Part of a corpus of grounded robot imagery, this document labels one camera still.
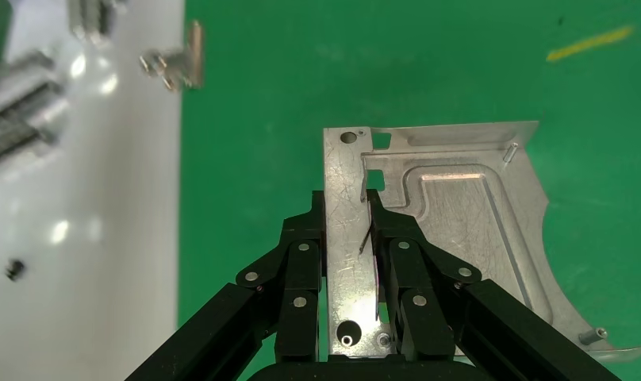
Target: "green mat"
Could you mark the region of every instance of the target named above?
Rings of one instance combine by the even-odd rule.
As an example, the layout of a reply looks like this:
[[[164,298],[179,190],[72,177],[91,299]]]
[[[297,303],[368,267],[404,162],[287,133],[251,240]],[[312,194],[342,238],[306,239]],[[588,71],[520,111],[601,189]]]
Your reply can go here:
[[[188,0],[186,18],[208,46],[183,99],[181,322],[309,208],[322,128],[540,120],[555,276],[641,344],[641,1]],[[641,360],[610,368],[641,380]]]

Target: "screw head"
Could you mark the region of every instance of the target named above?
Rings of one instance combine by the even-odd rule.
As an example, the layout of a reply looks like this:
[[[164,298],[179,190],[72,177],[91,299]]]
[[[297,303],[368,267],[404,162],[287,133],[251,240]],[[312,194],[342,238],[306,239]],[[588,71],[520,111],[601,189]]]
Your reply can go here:
[[[296,306],[297,308],[306,306],[306,298],[303,298],[302,296],[295,298],[295,300],[293,300],[293,306]]]
[[[388,333],[381,333],[377,337],[377,341],[382,347],[387,347],[390,345],[390,336],[388,336]]]
[[[422,307],[422,306],[426,305],[428,300],[426,300],[426,298],[424,296],[417,295],[417,296],[412,298],[412,302],[414,302],[414,304],[416,304],[417,306]]]
[[[249,273],[247,273],[247,274],[246,274],[246,280],[247,280],[248,282],[252,282],[252,281],[254,281],[254,280],[257,280],[257,279],[258,279],[258,277],[259,277],[258,273],[257,273],[257,272],[254,272],[254,271],[251,271],[251,272],[249,272]]]

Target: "yellow mark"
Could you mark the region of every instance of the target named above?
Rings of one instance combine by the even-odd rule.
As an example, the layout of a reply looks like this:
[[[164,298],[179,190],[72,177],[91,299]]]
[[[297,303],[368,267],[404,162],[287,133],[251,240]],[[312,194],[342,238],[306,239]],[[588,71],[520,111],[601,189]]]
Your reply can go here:
[[[598,36],[590,37],[586,40],[576,42],[571,46],[566,46],[563,49],[553,50],[547,55],[547,61],[557,61],[579,52],[595,48],[596,46],[612,44],[613,42],[621,41],[629,37],[634,31],[633,26],[625,26],[623,28],[611,30],[610,32],[599,34]]]

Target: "curved metal edge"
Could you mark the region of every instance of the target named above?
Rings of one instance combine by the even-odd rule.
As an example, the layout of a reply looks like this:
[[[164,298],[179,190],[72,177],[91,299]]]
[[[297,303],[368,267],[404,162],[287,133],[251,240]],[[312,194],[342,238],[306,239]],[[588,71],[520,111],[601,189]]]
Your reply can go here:
[[[547,254],[544,251],[542,231],[549,201],[524,149],[537,130],[538,124],[537,121],[512,121],[393,129],[371,128],[370,131],[373,134],[389,134],[391,138],[390,146],[387,149],[375,150],[368,155],[499,151],[499,156],[501,156],[512,143],[516,142],[519,148],[512,153],[512,162],[505,164],[501,157],[496,165],[501,166],[501,172],[517,170],[532,176],[532,179],[527,182],[512,182],[504,185],[510,199],[516,198],[519,204],[530,206],[531,214],[525,214],[523,210],[513,211],[518,225],[534,226],[534,229],[522,232],[535,269],[535,271],[529,271],[528,276],[539,278],[547,296],[546,299],[550,304],[555,302],[556,306],[552,306],[552,308],[556,308],[558,311],[558,313],[552,314],[551,311],[536,308],[534,312],[583,350],[613,350],[610,343],[605,340],[584,346],[579,342],[579,333],[589,331],[593,327],[566,297],[551,271]],[[494,171],[499,170],[498,167],[492,165],[489,167]],[[521,192],[514,194],[509,190],[513,187],[520,188]]]
[[[628,363],[641,357],[641,346],[634,348],[608,349],[587,352],[599,363]],[[454,356],[454,361],[472,364],[467,356]]]

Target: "metal part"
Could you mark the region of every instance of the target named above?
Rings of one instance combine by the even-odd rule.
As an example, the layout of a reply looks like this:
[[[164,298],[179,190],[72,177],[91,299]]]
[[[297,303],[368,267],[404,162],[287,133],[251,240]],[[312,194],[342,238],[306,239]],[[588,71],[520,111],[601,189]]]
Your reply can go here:
[[[428,302],[428,300],[426,300],[426,298],[424,298],[421,295],[417,295],[414,298],[412,298],[412,302],[414,302],[414,304],[416,304],[417,306],[421,306],[422,307],[422,306],[425,306],[425,304],[426,304],[426,302]]]
[[[589,345],[597,341],[607,339],[608,331],[606,331],[605,328],[601,327],[594,328],[585,333],[580,333],[578,338],[580,339],[580,343],[582,343],[583,345]]]
[[[293,300],[294,306],[297,308],[302,308],[303,306],[306,306],[306,298],[303,298],[302,296],[298,296]]]
[[[35,90],[54,82],[54,60],[34,50],[12,62],[0,63],[0,112],[19,103]]]
[[[168,90],[204,86],[204,28],[199,21],[192,21],[187,32],[187,46],[162,53],[149,50],[140,58],[140,66],[151,77],[162,77]]]
[[[600,351],[587,351],[587,354],[600,363],[629,363],[641,357],[641,346],[634,348],[616,348]],[[472,364],[467,356],[454,356],[454,361]]]
[[[257,272],[249,272],[246,274],[245,278],[248,282],[255,282],[258,279],[259,275]]]
[[[377,339],[379,340],[379,345],[382,347],[387,347],[390,345],[390,336],[388,336],[388,333],[381,333]]]
[[[503,161],[506,163],[509,163],[512,161],[516,154],[516,150],[519,148],[519,145],[517,143],[512,143],[510,144],[508,151],[505,153],[505,156],[503,156]]]
[[[373,283],[367,261],[358,265],[359,258],[334,240],[362,236],[368,205],[361,202],[359,187],[365,170],[380,170],[386,184],[379,192],[385,208],[414,216],[429,242],[476,266],[486,278],[495,280],[579,344],[578,334],[591,327],[551,273],[542,242],[547,197],[523,149],[537,126],[535,121],[525,121],[326,129],[328,297],[340,295],[333,299],[336,305],[329,303],[329,321],[336,318],[334,311],[351,305],[348,301],[376,298],[378,294],[369,292]],[[347,144],[340,139],[345,133],[358,138]],[[390,146],[370,149],[373,133],[389,134]],[[510,165],[505,165],[505,159],[511,161]],[[331,283],[333,274],[342,276],[342,283]],[[462,289],[463,282],[455,287]],[[372,315],[370,307],[350,311],[355,321],[369,320]],[[356,349],[348,352],[340,347],[337,352],[349,356],[374,354]],[[612,346],[598,341],[584,349],[611,350]]]
[[[68,100],[52,78],[53,64],[39,51],[0,64],[0,163],[60,135]]]
[[[107,40],[113,31],[121,0],[67,0],[68,24],[81,40],[95,44]]]
[[[370,229],[370,214],[367,201],[361,201],[367,174],[362,154],[372,151],[372,140],[368,129],[361,137],[358,130],[324,131],[328,346],[331,355],[383,357],[391,351],[380,346],[377,337],[390,334],[390,327],[378,319],[372,242],[363,239]],[[359,326],[360,342],[341,342],[336,331],[344,321]]]
[[[10,260],[6,268],[6,276],[13,282],[16,282],[26,270],[24,262],[20,260]]]

